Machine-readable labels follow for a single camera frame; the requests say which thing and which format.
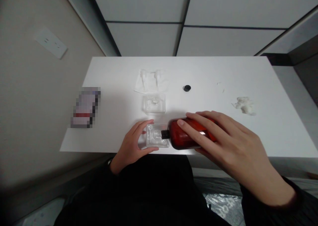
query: white tissue paper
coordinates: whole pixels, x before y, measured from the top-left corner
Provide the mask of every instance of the white tissue paper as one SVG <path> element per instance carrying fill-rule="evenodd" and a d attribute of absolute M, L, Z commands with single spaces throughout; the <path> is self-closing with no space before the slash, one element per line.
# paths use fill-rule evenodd
<path fill-rule="evenodd" d="M 241 109 L 243 113 L 250 116 L 255 116 L 254 103 L 249 99 L 249 97 L 238 97 L 238 102 L 232 104 L 236 109 Z"/>
<path fill-rule="evenodd" d="M 135 85 L 136 92 L 142 94 L 159 93 L 167 90 L 168 87 L 169 81 L 165 78 L 164 70 L 156 70 L 154 72 L 144 69 L 139 70 Z"/>

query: white table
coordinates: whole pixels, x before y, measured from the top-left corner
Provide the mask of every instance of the white table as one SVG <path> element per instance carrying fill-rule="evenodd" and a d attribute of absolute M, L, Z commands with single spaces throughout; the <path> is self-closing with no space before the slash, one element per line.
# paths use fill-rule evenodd
<path fill-rule="evenodd" d="M 147 116 L 143 94 L 134 91 L 139 69 L 165 69 L 170 80 L 166 114 Z M 182 87 L 190 85 L 185 92 Z M 83 87 L 100 87 L 101 102 L 93 128 L 68 128 L 61 151 L 115 153 L 136 121 L 167 123 L 186 112 L 215 110 L 256 134 L 270 157 L 318 157 L 318 151 L 266 57 L 94 57 Z M 256 116 L 232 103 L 241 96 L 255 103 Z M 156 154 L 198 154 L 161 148 Z"/>

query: finger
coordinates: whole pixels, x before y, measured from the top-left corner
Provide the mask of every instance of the finger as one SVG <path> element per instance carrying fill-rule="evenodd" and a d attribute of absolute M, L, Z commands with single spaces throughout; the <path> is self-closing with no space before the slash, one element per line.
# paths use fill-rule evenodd
<path fill-rule="evenodd" d="M 243 124 L 235 121 L 233 118 L 229 117 L 230 121 L 239 128 L 239 130 L 241 130 L 242 132 L 246 133 L 246 134 L 254 134 L 254 132 L 252 132 L 251 130 L 249 130 L 247 127 L 245 127 Z"/>
<path fill-rule="evenodd" d="M 231 137 L 211 120 L 196 113 L 186 113 L 185 115 L 204 126 L 219 142 L 228 143 L 230 141 Z"/>
<path fill-rule="evenodd" d="M 211 160 L 212 162 L 215 161 L 215 158 L 210 154 L 208 153 L 204 148 L 196 148 L 195 149 L 198 153 L 204 155 L 206 158 L 208 158 L 209 160 Z"/>
<path fill-rule="evenodd" d="M 187 135 L 189 135 L 189 137 L 191 137 L 197 144 L 203 147 L 208 153 L 215 156 L 216 158 L 219 158 L 222 155 L 222 149 L 218 145 L 216 145 L 210 139 L 192 128 L 185 121 L 179 119 L 177 121 L 177 124 L 183 131 L 186 132 Z"/>
<path fill-rule="evenodd" d="M 231 136 L 236 136 L 240 132 L 238 127 L 230 120 L 230 117 L 223 113 L 215 111 L 203 111 L 196 112 L 196 114 L 215 120 L 218 125 Z"/>
<path fill-rule="evenodd" d="M 140 125 L 140 124 L 142 124 L 143 122 L 145 122 L 145 121 L 139 121 L 139 122 L 137 122 L 137 123 L 135 123 L 135 125 L 129 130 L 129 132 L 127 133 L 127 134 L 134 134 L 134 132 L 136 131 L 136 129 L 138 128 L 138 126 Z"/>
<path fill-rule="evenodd" d="M 146 148 L 144 150 L 140 150 L 140 153 L 141 153 L 141 156 L 143 157 L 151 152 L 158 151 L 158 150 L 159 148 Z"/>
<path fill-rule="evenodd" d="M 141 124 L 139 124 L 139 126 L 137 127 L 137 129 L 133 133 L 134 137 L 138 139 L 140 137 L 140 135 L 142 134 L 144 128 L 147 126 L 147 124 L 151 124 L 151 123 L 153 123 L 153 119 L 148 120 L 148 121 L 143 121 Z"/>

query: hand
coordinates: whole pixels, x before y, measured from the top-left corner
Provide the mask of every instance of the hand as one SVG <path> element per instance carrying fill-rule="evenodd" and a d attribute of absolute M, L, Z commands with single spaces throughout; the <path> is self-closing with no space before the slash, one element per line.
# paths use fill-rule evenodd
<path fill-rule="evenodd" d="M 152 124 L 153 119 L 148 121 L 137 122 L 125 135 L 123 143 L 118 153 L 110 163 L 110 170 L 113 174 L 118 175 L 126 166 L 138 161 L 141 157 L 159 150 L 159 148 L 146 148 L 141 150 L 138 147 L 138 138 L 146 132 L 143 130 L 147 124 Z"/>
<path fill-rule="evenodd" d="M 292 201 L 294 189 L 271 165 L 255 133 L 229 116 L 215 111 L 187 113 L 186 116 L 200 123 L 217 139 L 217 142 L 212 142 L 186 122 L 178 120 L 180 128 L 202 147 L 196 149 L 197 152 L 216 163 L 261 202 L 270 206 L 284 206 Z"/>

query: amber bottle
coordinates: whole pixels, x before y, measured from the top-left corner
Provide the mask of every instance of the amber bottle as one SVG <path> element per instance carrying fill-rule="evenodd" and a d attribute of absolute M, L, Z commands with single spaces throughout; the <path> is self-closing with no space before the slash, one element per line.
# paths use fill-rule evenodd
<path fill-rule="evenodd" d="M 161 131 L 161 137 L 162 139 L 169 139 L 171 141 L 171 145 L 173 148 L 177 150 L 184 150 L 184 149 L 193 149 L 193 148 L 199 148 L 200 146 L 192 140 L 177 124 L 177 121 L 179 119 L 182 119 L 186 123 L 188 123 L 191 127 L 193 127 L 195 130 L 197 130 L 202 135 L 206 136 L 211 141 L 215 142 L 216 138 L 209 133 L 209 131 L 203 127 L 198 122 L 190 119 L 190 118 L 178 118 L 178 119 L 172 119 L 168 123 L 168 129 Z"/>

